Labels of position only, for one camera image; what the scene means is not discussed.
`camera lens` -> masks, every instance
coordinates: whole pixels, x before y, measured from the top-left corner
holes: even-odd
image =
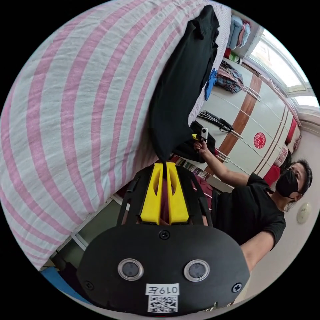
[[[209,265],[203,260],[192,260],[184,268],[184,276],[187,280],[198,282],[205,279],[210,271]]]
[[[124,259],[118,265],[118,273],[125,280],[135,281],[142,277],[143,267],[135,259]]]

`qr code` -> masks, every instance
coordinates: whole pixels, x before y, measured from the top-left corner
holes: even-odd
[[[178,296],[149,296],[148,312],[177,312]]]

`window frame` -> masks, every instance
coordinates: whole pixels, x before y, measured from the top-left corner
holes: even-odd
[[[296,70],[296,68],[292,65],[290,60],[275,45],[273,45],[273,43],[263,34],[264,30],[265,29],[262,26],[259,27],[248,51],[244,55],[243,61],[245,63],[249,63],[253,67],[256,67],[258,71],[261,71],[262,74],[270,78],[272,82],[280,88],[280,90],[284,93],[284,95],[290,99],[290,101],[293,103],[297,111],[299,111],[299,109],[305,109],[306,106],[299,105],[294,98],[300,97],[300,96],[315,97],[315,94],[312,90],[310,82],[304,81],[303,77],[300,75],[298,70]],[[273,72],[271,68],[268,68],[268,66],[266,66],[263,62],[261,62],[259,59],[257,59],[252,55],[252,52],[254,51],[254,49],[256,48],[256,46],[259,44],[260,41],[263,42],[266,46],[268,46],[271,50],[273,50],[277,55],[279,55],[279,57],[287,64],[290,70],[292,70],[292,72],[296,75],[296,77],[302,83],[301,85],[287,87],[286,84],[281,80],[281,78],[275,72]]]

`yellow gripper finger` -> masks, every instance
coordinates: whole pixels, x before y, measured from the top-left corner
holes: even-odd
[[[183,196],[176,164],[174,162],[167,162],[167,184],[169,224],[188,222],[189,214]]]
[[[143,222],[160,224],[162,177],[163,164],[155,163],[140,215]]]

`bed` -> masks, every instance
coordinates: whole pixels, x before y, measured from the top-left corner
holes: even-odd
[[[220,23],[218,68],[231,9],[207,0],[115,0],[54,32],[30,57],[1,114],[0,200],[39,270],[72,231],[157,158],[148,105],[187,22],[210,3]],[[204,103],[204,91],[189,116]]]

